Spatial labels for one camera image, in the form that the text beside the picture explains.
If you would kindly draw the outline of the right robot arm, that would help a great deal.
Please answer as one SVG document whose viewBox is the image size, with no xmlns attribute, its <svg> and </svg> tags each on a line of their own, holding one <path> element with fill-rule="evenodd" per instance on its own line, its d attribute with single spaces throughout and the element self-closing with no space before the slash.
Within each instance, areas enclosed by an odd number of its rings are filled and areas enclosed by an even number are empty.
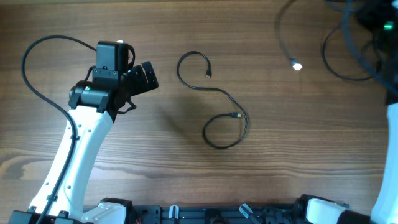
<svg viewBox="0 0 398 224">
<path fill-rule="evenodd" d="M 343 62 L 354 65 L 367 77 L 302 77 L 280 99 L 281 115 L 304 142 L 286 154 L 297 178 L 281 188 L 259 185 L 256 203 L 290 203 L 319 191 L 354 201 L 345 213 L 349 223 L 397 222 L 397 95 L 389 91 L 397 86 L 397 57 L 380 70 L 360 54 Z"/>
</svg>

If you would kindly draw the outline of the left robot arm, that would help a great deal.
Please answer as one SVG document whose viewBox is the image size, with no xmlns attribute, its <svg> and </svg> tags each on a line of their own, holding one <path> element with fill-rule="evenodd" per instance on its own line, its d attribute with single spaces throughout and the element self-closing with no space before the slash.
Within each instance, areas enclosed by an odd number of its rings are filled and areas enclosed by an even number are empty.
<svg viewBox="0 0 398 224">
<path fill-rule="evenodd" d="M 12 212 L 9 223 L 140 223 L 132 202 L 105 198 L 83 210 L 88 180 L 98 151 L 131 97 L 158 88 L 150 62 L 135 65 L 133 46 L 98 42 L 96 63 L 69 93 L 67 125 L 50 171 L 27 211 Z"/>
</svg>

